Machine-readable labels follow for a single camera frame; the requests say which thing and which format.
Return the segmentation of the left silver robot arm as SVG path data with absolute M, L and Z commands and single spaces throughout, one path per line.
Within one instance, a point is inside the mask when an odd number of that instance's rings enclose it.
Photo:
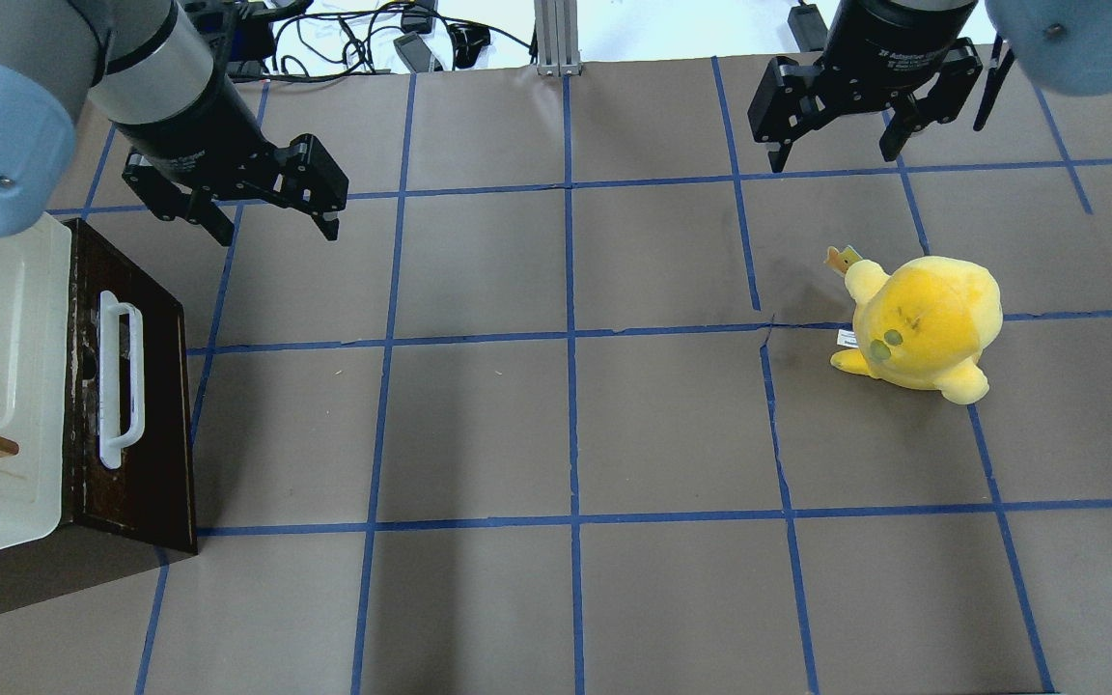
M 150 214 L 234 241 L 224 201 L 309 216 L 336 240 L 348 176 L 321 140 L 279 147 L 231 70 L 274 56 L 304 1 L 0 1 L 0 237 L 40 219 L 93 105 L 131 146 L 121 172 Z

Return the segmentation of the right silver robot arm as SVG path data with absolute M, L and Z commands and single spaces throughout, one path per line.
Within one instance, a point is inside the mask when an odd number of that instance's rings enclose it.
M 910 138 L 949 125 L 983 88 L 972 127 L 983 130 L 1011 71 L 1069 97 L 1112 95 L 1112 1 L 986 1 L 987 56 L 965 34 L 975 1 L 843 1 L 817 22 L 820 57 L 770 59 L 747 107 L 773 172 L 795 142 L 850 115 L 890 115 L 878 153 L 896 161 Z

